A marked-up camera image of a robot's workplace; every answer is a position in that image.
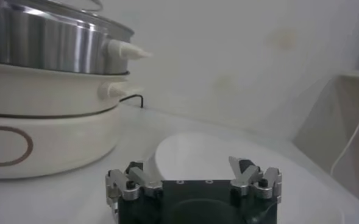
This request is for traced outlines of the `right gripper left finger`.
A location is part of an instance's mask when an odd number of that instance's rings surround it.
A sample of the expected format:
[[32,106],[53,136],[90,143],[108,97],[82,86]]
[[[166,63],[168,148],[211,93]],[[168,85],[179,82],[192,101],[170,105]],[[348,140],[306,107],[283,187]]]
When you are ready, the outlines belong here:
[[125,171],[109,170],[105,176],[106,200],[117,207],[120,199],[135,201],[141,196],[159,198],[163,195],[163,182],[153,179],[146,171],[144,161],[131,161]]

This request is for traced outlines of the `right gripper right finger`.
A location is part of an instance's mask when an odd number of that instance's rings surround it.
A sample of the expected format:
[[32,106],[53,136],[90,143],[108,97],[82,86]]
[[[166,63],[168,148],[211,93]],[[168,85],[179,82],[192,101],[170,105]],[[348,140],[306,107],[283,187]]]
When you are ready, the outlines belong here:
[[230,181],[230,186],[238,192],[239,196],[245,197],[252,193],[263,200],[280,198],[282,173],[278,168],[269,167],[264,172],[251,160],[234,156],[229,157],[229,164],[235,176]]

